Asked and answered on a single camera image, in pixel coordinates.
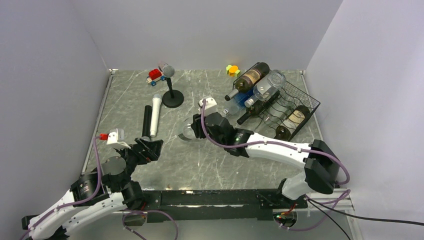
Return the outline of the blue square glass bottle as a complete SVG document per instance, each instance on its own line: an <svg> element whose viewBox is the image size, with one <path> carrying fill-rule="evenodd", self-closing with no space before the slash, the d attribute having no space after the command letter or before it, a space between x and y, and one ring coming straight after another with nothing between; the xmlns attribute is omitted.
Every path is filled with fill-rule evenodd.
<svg viewBox="0 0 424 240"><path fill-rule="evenodd" d="M226 101L222 113L225 116L231 116L246 108L245 101L253 95L253 89L246 93L238 93L230 101Z"/></svg>

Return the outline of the dark wine bottle black neck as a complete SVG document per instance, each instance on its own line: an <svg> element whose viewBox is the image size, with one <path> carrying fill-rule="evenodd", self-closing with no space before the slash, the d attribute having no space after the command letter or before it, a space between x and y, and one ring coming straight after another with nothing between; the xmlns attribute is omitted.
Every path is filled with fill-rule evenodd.
<svg viewBox="0 0 424 240"><path fill-rule="evenodd" d="M255 102L251 107L247 107L246 112L239 119L237 119L237 124L242 125L250 117L257 117L266 109L268 109L274 102L275 100L272 99L268 101L259 100Z"/></svg>

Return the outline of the dark wine bottle silver neck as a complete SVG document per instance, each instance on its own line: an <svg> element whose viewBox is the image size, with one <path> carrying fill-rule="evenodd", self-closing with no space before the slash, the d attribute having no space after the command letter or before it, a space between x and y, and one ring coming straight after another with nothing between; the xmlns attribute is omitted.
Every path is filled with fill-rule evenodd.
<svg viewBox="0 0 424 240"><path fill-rule="evenodd" d="M270 67L267 63L257 62L234 81L232 90L224 96L224 99L230 101L239 93L247 93L269 72Z"/></svg>

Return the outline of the clear round bottle front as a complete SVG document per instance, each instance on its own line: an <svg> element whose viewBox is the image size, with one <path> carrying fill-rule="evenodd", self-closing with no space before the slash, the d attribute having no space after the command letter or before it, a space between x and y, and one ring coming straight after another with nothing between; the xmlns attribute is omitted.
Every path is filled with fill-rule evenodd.
<svg viewBox="0 0 424 240"><path fill-rule="evenodd" d="M253 95L244 102L244 105L250 108L257 101L269 100L284 86L285 82L286 76L281 71L271 70L253 87Z"/></svg>

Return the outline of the clear round bottle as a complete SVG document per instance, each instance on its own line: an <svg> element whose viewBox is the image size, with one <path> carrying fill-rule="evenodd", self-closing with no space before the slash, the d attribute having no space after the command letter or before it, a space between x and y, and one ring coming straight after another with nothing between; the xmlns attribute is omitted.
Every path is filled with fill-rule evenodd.
<svg viewBox="0 0 424 240"><path fill-rule="evenodd" d="M177 136L182 141L193 141L196 140L197 137L195 135L194 130L191 127L191 124L193 123L193 120L191 118L186 118L181 124L178 131Z"/></svg>
<svg viewBox="0 0 424 240"><path fill-rule="evenodd" d="M253 95L244 102L244 105L250 108L257 101L269 100L284 86L285 82L286 76L281 71L271 70L253 87Z"/></svg>

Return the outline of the dark green wine bottle front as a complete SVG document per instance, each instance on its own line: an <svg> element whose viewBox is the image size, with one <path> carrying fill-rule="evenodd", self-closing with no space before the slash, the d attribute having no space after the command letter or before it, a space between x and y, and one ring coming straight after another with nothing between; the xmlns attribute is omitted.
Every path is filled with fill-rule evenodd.
<svg viewBox="0 0 424 240"><path fill-rule="evenodd" d="M306 120L310 114L308 107L304 105L297 106L293 112L276 128L275 139L289 141L294 135L297 127Z"/></svg>

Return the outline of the clear glass bottle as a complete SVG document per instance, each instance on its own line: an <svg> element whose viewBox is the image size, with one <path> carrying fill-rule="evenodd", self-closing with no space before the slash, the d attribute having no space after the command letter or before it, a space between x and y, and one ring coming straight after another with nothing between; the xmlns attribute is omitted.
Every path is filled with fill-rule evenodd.
<svg viewBox="0 0 424 240"><path fill-rule="evenodd" d="M279 125L288 116L292 108L292 102L279 98L263 112L261 122L255 130L260 131L264 127Z"/></svg>

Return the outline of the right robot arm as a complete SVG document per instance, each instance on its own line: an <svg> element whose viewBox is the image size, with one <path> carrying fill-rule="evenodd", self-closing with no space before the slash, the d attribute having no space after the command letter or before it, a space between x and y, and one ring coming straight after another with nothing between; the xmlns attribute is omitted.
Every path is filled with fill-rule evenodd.
<svg viewBox="0 0 424 240"><path fill-rule="evenodd" d="M276 202L288 208L300 196L310 192L330 195L334 192L341 168L340 161L322 140L293 143L265 137L248 129L235 128L219 113L205 117L195 114L185 127L196 139L209 139L232 156L263 158L298 168L301 172L282 181Z"/></svg>

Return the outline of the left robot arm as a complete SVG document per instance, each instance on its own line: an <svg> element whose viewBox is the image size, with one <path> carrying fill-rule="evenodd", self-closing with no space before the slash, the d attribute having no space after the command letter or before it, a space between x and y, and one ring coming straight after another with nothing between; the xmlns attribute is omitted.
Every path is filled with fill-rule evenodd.
<svg viewBox="0 0 424 240"><path fill-rule="evenodd" d="M94 137L94 171L81 175L45 212L23 217L22 239L65 240L80 228L115 211L141 210L150 196L131 175L138 165L157 161L163 144L163 140L143 138L127 144L117 131Z"/></svg>

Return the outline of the black white handheld microphone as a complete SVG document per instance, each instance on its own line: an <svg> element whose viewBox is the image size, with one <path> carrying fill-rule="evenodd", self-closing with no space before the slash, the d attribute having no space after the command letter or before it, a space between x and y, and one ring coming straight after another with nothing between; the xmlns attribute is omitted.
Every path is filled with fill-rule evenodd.
<svg viewBox="0 0 424 240"><path fill-rule="evenodd" d="M150 141L151 137L157 135L161 104L162 96L155 94L152 98L152 105L146 105L144 108L141 138L145 141Z"/></svg>

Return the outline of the yellow green toy block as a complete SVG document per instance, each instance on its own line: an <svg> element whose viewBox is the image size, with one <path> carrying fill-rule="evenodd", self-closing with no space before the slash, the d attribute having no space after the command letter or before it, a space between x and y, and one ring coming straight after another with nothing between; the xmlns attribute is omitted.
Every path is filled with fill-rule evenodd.
<svg viewBox="0 0 424 240"><path fill-rule="evenodd" d="M226 74L230 77L239 77L241 70L239 69L239 67L237 65L227 65L226 66Z"/></svg>

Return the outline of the red toy block car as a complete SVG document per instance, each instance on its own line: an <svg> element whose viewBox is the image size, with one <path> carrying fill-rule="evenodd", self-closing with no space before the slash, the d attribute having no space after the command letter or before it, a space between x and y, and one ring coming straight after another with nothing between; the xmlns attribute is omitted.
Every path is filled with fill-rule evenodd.
<svg viewBox="0 0 424 240"><path fill-rule="evenodd" d="M166 77L159 68L155 68L148 73L146 82L150 86L156 86L158 82L165 81Z"/></svg>

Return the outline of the black base bar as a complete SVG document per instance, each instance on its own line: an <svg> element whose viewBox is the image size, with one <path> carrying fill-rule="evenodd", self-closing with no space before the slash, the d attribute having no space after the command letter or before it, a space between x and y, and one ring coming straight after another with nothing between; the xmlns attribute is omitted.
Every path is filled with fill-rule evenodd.
<svg viewBox="0 0 424 240"><path fill-rule="evenodd" d="M188 220L273 219L274 210L290 209L293 200L275 189L236 190L145 190L145 210L159 210L166 215L150 214L148 223L173 218Z"/></svg>

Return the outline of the glitter microphone on stand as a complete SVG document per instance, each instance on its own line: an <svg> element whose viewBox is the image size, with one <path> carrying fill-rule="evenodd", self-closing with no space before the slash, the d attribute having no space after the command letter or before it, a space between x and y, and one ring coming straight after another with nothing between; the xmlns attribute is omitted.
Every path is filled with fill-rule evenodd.
<svg viewBox="0 0 424 240"><path fill-rule="evenodd" d="M158 68L166 78L171 78L175 74L175 68L164 61L158 62Z"/></svg>

